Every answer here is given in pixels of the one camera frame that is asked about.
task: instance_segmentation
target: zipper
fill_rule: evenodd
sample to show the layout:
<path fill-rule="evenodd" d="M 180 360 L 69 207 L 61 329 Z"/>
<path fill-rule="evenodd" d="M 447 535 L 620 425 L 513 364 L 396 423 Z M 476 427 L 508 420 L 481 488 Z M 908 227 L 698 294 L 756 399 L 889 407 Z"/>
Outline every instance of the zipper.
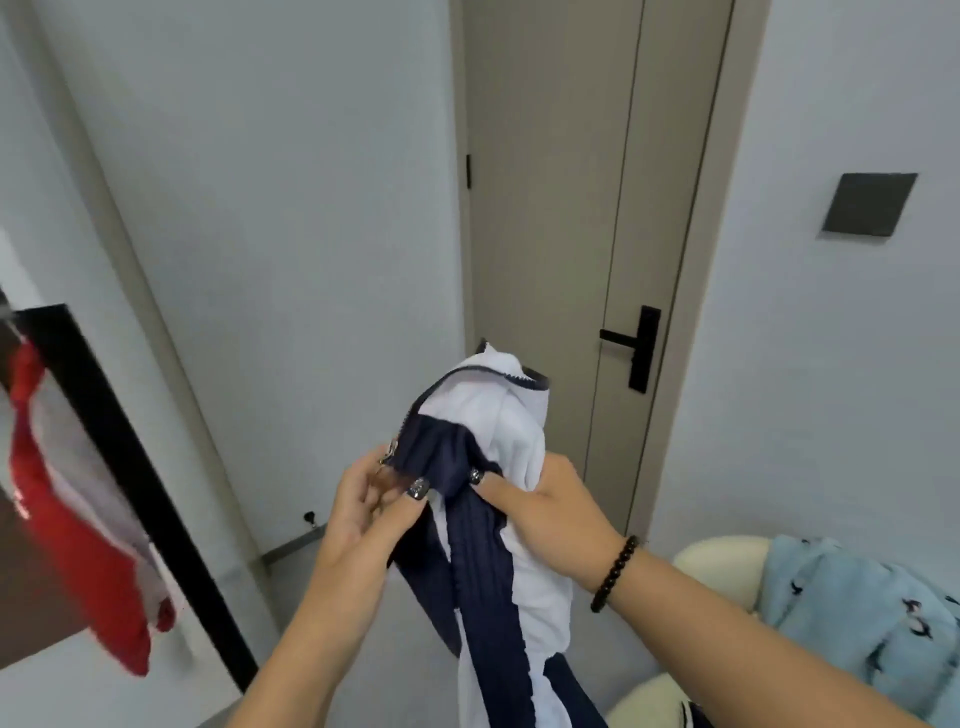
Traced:
<path fill-rule="evenodd" d="M 481 366 L 479 364 L 470 364 L 466 367 L 460 367 L 459 369 L 453 369 L 447 372 L 445 375 L 441 376 L 437 381 L 431 384 L 427 389 L 421 394 L 414 403 L 410 406 L 410 409 L 407 410 L 407 413 L 403 416 L 403 421 L 400 423 L 400 429 L 396 432 L 396 437 L 390 441 L 390 445 L 387 447 L 387 451 L 384 453 L 383 457 L 380 458 L 381 465 L 389 464 L 390 459 L 396 454 L 396 448 L 400 435 L 403 434 L 404 428 L 407 426 L 407 423 L 410 421 L 410 418 L 423 406 L 423 403 L 427 400 L 430 395 L 436 392 L 440 385 L 447 381 L 449 378 L 461 372 L 485 372 L 487 374 L 492 374 L 506 379 L 507 381 L 515 384 L 518 387 L 523 387 L 524 389 L 531 389 L 539 392 L 543 392 L 550 388 L 550 380 L 540 374 L 535 372 L 532 369 L 527 369 L 523 367 L 523 372 L 527 376 L 518 376 L 518 375 L 509 375 L 505 372 L 498 372 L 496 369 L 491 367 Z"/>

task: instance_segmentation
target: beige door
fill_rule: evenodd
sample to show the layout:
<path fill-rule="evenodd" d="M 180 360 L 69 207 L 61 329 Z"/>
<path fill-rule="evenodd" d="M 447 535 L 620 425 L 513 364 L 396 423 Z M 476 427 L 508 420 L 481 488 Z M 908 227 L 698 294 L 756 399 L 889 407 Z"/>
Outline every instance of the beige door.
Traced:
<path fill-rule="evenodd" d="M 547 446 L 570 457 L 619 528 L 635 501 L 731 4 L 464 5 L 475 329 L 550 376 Z M 636 350 L 631 388 L 635 350 L 599 332 L 635 337 L 644 306 L 653 347 Z M 636 507 L 653 496 L 636 493 Z"/>

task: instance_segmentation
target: door lock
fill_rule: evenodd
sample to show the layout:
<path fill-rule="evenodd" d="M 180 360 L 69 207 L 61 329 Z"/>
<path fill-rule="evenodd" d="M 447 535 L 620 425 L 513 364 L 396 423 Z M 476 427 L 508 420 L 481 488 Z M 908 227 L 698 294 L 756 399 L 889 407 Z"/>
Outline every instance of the door lock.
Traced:
<path fill-rule="evenodd" d="M 654 347 L 657 345 L 659 328 L 660 309 L 645 305 L 640 309 L 640 322 L 636 325 L 636 336 L 627 336 L 605 328 L 600 329 L 600 338 L 604 341 L 634 350 L 628 383 L 631 389 L 644 395 L 650 383 L 650 367 L 654 362 Z"/>

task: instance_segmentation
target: red and white cloth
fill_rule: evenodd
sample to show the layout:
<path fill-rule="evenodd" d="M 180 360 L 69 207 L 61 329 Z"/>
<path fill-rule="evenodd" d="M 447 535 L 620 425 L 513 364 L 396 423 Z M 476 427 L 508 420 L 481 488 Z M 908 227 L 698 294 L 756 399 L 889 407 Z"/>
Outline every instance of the red and white cloth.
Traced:
<path fill-rule="evenodd" d="M 173 603 L 150 539 L 39 352 L 13 357 L 10 468 L 17 510 L 80 603 L 100 644 L 134 675 L 150 668 L 150 630 Z"/>

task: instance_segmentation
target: white wall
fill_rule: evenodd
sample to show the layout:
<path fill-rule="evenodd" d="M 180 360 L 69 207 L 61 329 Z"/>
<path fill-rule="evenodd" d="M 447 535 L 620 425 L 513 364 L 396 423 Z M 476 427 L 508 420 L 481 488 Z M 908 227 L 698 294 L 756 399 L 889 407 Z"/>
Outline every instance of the white wall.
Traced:
<path fill-rule="evenodd" d="M 16 307 L 68 303 L 254 654 L 276 641 L 268 605 L 111 267 L 7 25 L 0 20 L 0 287 Z M 192 726 L 238 695 L 218 659 L 185 662 L 158 638 L 138 681 L 86 635 L 0 671 L 0 705 L 16 725 Z"/>
<path fill-rule="evenodd" d="M 444 0 L 40 0 L 263 550 L 463 353 Z"/>
<path fill-rule="evenodd" d="M 651 531 L 829 535 L 960 587 L 960 6 L 774 0 Z M 919 172 L 885 243 L 843 172 Z"/>

